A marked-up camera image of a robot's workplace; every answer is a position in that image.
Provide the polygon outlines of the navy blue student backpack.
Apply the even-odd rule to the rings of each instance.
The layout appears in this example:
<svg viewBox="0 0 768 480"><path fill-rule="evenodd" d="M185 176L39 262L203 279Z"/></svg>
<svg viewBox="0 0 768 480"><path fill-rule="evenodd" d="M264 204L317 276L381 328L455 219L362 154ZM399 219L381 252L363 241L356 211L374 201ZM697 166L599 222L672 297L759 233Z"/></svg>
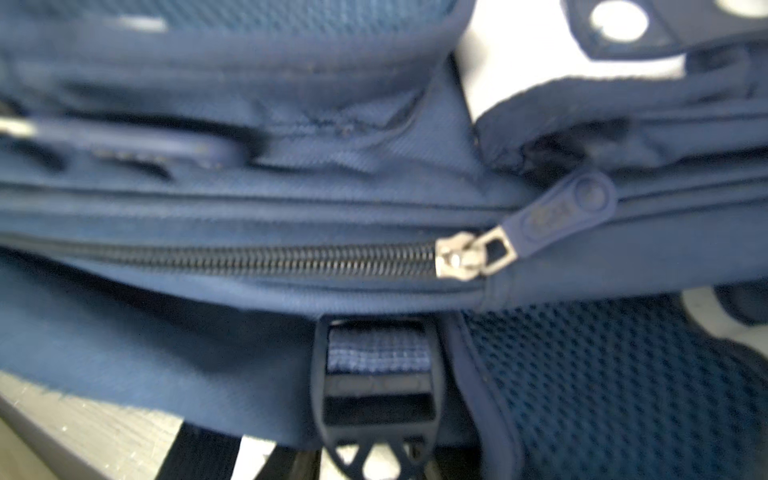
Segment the navy blue student backpack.
<svg viewBox="0 0 768 480"><path fill-rule="evenodd" d="M763 1L5 1L1 367L398 479L767 475Z"/></svg>

